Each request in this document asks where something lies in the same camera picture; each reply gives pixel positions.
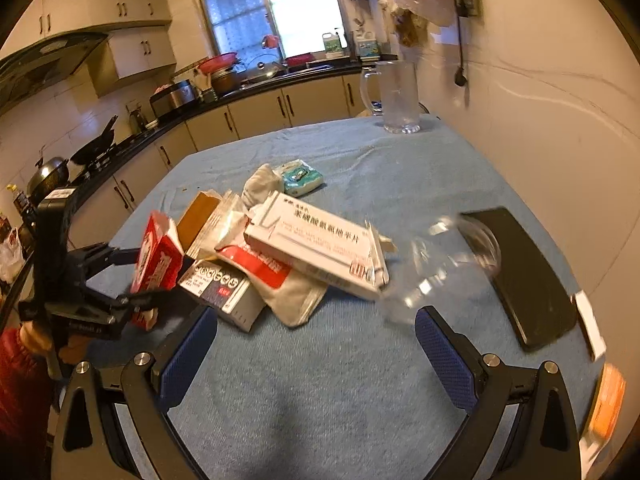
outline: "glass mug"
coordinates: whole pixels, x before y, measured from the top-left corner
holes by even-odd
[[[367,79],[380,78],[382,106],[373,106],[367,91]],[[364,67],[360,75],[360,97],[374,115],[382,115],[385,130],[392,134],[412,134],[420,130],[418,81],[411,61],[379,61],[375,67]]]

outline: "table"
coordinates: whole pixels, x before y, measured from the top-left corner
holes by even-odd
[[[178,219],[198,190],[240,192],[261,164],[302,158],[326,181],[305,201],[360,224],[369,219],[400,251],[440,215],[506,206],[568,293],[577,292],[553,240],[491,165],[438,118],[422,116],[420,122],[418,134],[395,136],[377,117],[335,121],[190,155],[145,198],[111,244],[137,247],[152,209]],[[389,263],[393,279],[402,279],[394,275],[399,268]],[[115,296],[131,273],[131,266],[107,269],[90,284]],[[590,362],[578,326],[525,354],[490,287],[480,296],[435,306],[480,353],[532,368],[547,359],[558,363],[581,430],[603,361]],[[153,331],[127,328],[119,342],[95,342],[89,358],[97,365],[121,364],[137,351],[152,350],[177,323],[160,313]],[[514,414],[510,406],[478,478],[492,471]],[[464,416],[444,392],[412,327],[386,322],[373,303],[334,288],[308,324],[295,330],[268,309],[250,334],[220,321],[183,402],[169,411],[207,475],[228,479],[421,479]],[[122,420],[129,434],[126,413]],[[135,439],[132,446],[140,454]]]

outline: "metal screw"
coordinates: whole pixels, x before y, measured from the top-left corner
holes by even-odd
[[[500,364],[500,358],[496,354],[486,354],[482,356],[482,361],[484,361],[484,364],[490,366],[491,368],[494,368]]]
[[[151,354],[149,352],[140,352],[133,358],[133,362],[137,366],[144,366],[151,361]]]
[[[553,361],[546,361],[545,362],[545,370],[547,372],[549,372],[550,374],[557,374],[558,373],[558,365]]]
[[[89,370],[89,368],[91,368],[91,365],[89,364],[89,361],[80,361],[76,365],[76,373],[77,374],[84,374],[85,372],[87,372]]]

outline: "window pane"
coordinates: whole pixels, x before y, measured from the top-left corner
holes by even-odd
[[[277,49],[262,49],[262,38],[271,34],[263,0],[204,0],[220,52],[237,52],[249,64],[267,52],[280,57]]]
[[[324,50],[322,34],[344,29],[338,0],[270,0],[285,56]]]

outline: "glass mug handle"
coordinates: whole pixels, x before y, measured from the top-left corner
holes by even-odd
[[[373,67],[365,67],[362,69],[362,72],[360,73],[360,97],[362,99],[362,103],[373,115],[382,115],[382,106],[374,106],[371,103],[369,91],[367,91],[367,79],[372,75],[380,75],[380,72]]]

